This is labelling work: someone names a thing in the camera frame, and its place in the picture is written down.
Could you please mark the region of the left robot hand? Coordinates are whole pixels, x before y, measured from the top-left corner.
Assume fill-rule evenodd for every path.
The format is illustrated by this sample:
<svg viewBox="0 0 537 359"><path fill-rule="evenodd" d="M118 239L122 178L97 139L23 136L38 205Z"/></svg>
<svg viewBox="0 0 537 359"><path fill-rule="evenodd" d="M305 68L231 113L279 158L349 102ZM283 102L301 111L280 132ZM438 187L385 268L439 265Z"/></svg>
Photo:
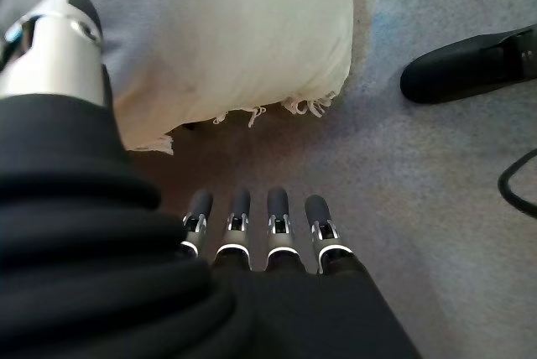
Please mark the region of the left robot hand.
<svg viewBox="0 0 537 359"><path fill-rule="evenodd" d="M212 196L184 217L128 160L90 0L42 0L1 43L4 358L416 358L326 201L305 202L316 273L268 193L268 255L251 269L250 195L201 258Z"/></svg>

